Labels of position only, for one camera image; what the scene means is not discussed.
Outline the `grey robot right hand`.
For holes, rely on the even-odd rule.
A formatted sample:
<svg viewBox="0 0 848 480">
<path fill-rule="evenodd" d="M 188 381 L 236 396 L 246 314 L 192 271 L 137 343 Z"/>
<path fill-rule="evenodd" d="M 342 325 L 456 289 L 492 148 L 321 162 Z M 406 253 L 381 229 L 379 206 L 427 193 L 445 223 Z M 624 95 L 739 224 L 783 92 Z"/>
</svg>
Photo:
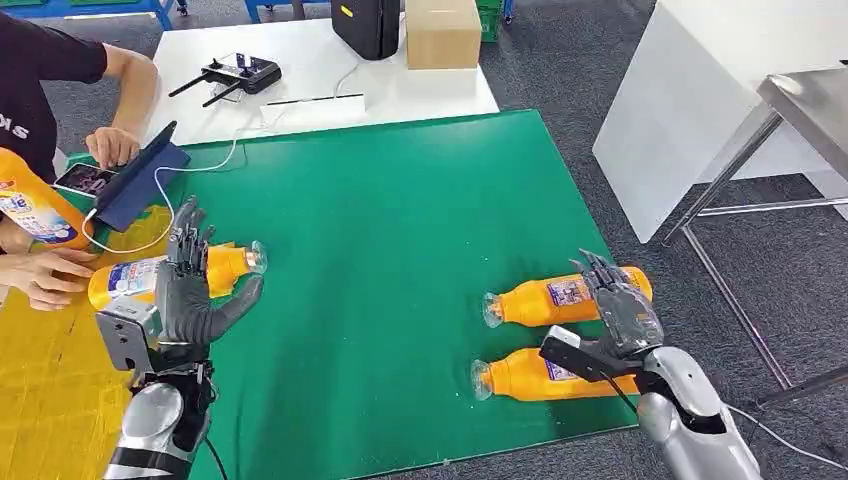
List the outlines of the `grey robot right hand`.
<svg viewBox="0 0 848 480">
<path fill-rule="evenodd" d="M 572 259 L 596 305 L 605 333 L 604 350 L 618 359 L 635 359 L 664 344 L 664 330 L 652 301 L 606 258 L 580 249 L 584 261 Z"/>
</svg>

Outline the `person's left hand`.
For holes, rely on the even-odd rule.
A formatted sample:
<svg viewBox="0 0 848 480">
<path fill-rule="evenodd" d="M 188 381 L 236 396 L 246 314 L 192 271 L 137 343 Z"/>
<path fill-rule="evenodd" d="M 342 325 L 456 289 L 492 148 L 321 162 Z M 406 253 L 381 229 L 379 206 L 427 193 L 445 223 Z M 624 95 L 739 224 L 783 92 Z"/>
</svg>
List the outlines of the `person's left hand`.
<svg viewBox="0 0 848 480">
<path fill-rule="evenodd" d="M 96 129 L 86 136 L 85 145 L 99 167 L 107 170 L 126 166 L 141 149 L 134 134 L 116 127 Z"/>
</svg>

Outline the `person's right hand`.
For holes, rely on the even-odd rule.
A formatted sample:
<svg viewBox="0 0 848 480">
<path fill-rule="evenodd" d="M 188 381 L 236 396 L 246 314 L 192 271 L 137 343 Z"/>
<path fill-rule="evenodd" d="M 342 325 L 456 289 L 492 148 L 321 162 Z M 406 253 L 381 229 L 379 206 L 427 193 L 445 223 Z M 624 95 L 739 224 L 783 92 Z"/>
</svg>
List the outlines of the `person's right hand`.
<svg viewBox="0 0 848 480">
<path fill-rule="evenodd" d="M 68 248 L 2 254 L 1 285 L 22 291 L 35 310 L 61 310 L 71 303 L 72 295 L 82 292 L 84 287 L 60 279 L 56 273 L 89 279 L 94 271 L 87 264 L 97 258 L 94 253 Z"/>
</svg>

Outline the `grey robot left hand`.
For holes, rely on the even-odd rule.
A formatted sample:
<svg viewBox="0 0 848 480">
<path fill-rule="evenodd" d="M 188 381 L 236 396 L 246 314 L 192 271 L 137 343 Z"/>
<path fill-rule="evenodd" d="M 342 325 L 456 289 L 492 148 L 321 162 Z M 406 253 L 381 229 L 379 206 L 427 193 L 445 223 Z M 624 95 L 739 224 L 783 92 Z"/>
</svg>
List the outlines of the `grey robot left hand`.
<svg viewBox="0 0 848 480">
<path fill-rule="evenodd" d="M 207 279 L 209 240 L 205 211 L 195 196 L 174 214 L 167 235 L 166 258 L 158 264 L 155 306 L 162 321 L 160 339 L 175 344 L 209 345 L 221 338 L 259 301 L 264 278 L 252 276 L 235 295 L 215 306 Z"/>
</svg>

